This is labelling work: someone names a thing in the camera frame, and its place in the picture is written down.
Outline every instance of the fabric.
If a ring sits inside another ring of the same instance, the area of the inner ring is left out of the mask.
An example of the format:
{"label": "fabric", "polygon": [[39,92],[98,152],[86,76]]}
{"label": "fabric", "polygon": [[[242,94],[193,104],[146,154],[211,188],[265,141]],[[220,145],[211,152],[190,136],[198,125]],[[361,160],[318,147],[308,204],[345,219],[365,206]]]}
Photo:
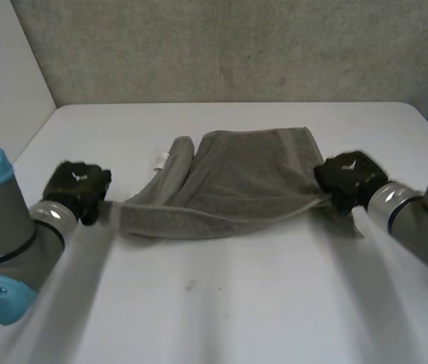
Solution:
{"label": "fabric", "polygon": [[169,153],[138,195],[102,206],[123,236],[227,237],[330,204],[314,178],[323,159],[307,128],[214,131],[195,157],[182,136]]}

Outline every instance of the table surface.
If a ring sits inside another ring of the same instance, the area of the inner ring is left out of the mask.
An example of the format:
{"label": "table surface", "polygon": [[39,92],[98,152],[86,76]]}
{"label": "table surface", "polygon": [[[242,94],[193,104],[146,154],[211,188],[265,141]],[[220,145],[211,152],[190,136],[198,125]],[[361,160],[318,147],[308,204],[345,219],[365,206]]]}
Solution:
{"label": "table surface", "polygon": [[[428,123],[402,103],[72,105],[15,164],[25,200],[69,159],[110,168],[123,201],[180,135],[308,127],[323,157],[353,149],[428,183]],[[80,227],[0,362],[426,363],[428,270],[355,212],[363,240],[313,213],[221,240],[146,246]]]}

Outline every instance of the towel label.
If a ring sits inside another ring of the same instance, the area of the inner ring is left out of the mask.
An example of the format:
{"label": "towel label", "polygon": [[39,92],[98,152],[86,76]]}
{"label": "towel label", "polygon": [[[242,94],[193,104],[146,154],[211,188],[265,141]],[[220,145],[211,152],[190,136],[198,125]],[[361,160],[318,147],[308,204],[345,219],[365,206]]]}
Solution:
{"label": "towel label", "polygon": [[161,153],[158,158],[156,158],[154,170],[164,169],[167,164],[167,160],[170,158],[169,153]]}

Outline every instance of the gray wall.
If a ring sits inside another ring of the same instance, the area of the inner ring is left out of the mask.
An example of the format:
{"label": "gray wall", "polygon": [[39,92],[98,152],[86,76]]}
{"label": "gray wall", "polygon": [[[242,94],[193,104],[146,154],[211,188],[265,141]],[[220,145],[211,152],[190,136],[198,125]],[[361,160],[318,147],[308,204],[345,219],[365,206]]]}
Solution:
{"label": "gray wall", "polygon": [[12,0],[58,106],[402,101],[428,119],[428,0]]}

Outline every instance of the dark spot on table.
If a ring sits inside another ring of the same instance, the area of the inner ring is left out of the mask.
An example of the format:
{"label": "dark spot on table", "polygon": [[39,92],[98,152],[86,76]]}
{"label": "dark spot on table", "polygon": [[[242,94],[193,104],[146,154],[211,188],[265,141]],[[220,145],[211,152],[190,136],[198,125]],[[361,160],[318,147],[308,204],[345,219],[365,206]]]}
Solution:
{"label": "dark spot on table", "polygon": [[190,280],[189,281],[189,283],[187,284],[187,286],[186,286],[186,291],[187,292],[189,292],[189,291],[191,291],[191,290],[194,290],[195,289],[195,286],[197,285],[197,281],[195,280],[195,279],[192,279],[192,280]]}

